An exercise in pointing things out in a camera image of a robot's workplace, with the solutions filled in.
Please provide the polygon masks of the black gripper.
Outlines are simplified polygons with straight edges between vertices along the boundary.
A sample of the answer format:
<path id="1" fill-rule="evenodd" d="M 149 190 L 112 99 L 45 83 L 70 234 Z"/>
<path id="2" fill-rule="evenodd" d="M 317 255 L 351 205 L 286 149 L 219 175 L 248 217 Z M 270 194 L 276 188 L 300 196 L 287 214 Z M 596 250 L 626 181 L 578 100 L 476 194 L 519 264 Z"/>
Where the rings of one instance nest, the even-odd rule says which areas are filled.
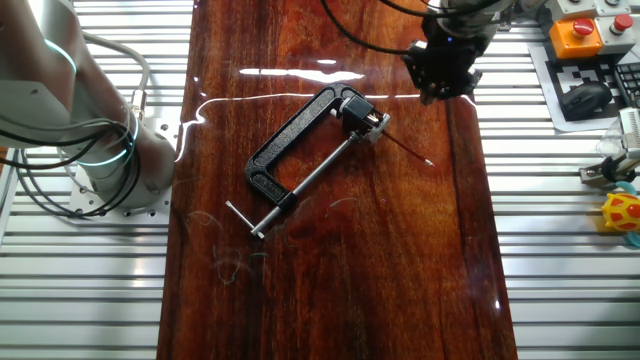
<path id="1" fill-rule="evenodd" d="M 426 40 L 414 40 L 402 56 L 422 105 L 431 105 L 438 94 L 440 100 L 469 95 L 481 78 L 471 67 L 492 40 L 493 25 L 453 24 L 461 28 L 450 30 L 440 20 L 424 19 Z"/>

